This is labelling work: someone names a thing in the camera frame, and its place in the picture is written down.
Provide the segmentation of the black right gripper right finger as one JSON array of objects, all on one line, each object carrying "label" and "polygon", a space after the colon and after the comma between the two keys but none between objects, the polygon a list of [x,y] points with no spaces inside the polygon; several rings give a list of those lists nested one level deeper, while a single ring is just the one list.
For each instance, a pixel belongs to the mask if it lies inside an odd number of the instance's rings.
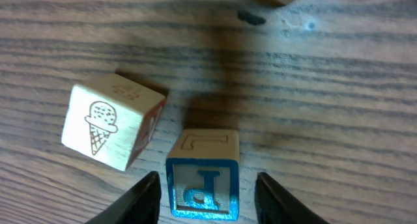
[{"label": "black right gripper right finger", "polygon": [[268,173],[257,173],[255,209],[260,224],[329,224]]}]

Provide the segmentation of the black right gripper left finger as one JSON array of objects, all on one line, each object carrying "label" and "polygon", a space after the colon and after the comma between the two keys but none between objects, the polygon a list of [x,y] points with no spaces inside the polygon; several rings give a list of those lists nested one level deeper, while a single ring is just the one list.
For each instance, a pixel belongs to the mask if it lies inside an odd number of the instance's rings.
[{"label": "black right gripper left finger", "polygon": [[151,171],[86,224],[157,224],[161,196],[159,174]]}]

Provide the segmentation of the blue P wooden block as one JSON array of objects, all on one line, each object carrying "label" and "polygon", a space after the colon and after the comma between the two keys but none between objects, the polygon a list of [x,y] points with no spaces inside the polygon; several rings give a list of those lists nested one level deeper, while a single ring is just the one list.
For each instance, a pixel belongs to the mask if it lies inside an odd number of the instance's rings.
[{"label": "blue P wooden block", "polygon": [[239,161],[236,130],[184,130],[165,161],[171,214],[236,221]]}]

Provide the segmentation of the M letter wooden block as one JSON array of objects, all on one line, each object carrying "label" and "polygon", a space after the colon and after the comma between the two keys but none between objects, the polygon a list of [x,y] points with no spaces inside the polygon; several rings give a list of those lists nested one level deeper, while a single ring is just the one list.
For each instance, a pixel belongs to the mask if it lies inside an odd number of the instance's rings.
[{"label": "M letter wooden block", "polygon": [[117,74],[72,87],[61,142],[125,171],[149,144],[166,96]]}]

